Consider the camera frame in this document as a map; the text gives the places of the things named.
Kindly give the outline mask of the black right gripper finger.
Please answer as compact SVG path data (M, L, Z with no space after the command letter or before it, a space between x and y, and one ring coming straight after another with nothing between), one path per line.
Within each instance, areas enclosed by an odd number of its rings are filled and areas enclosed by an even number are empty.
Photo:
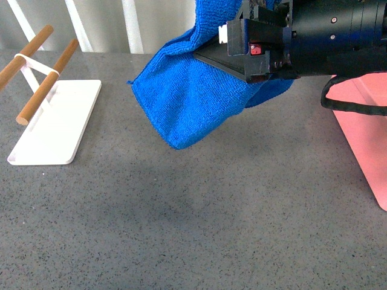
M229 56L227 44L210 40L193 52L194 58L218 68L242 81L246 80L244 56Z

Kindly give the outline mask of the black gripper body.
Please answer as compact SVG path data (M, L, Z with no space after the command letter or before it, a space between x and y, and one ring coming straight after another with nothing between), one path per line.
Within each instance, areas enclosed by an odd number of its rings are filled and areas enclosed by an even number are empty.
M227 23L227 55L238 59L240 79L258 83L269 79L295 80L292 67L293 1L242 1L233 21Z

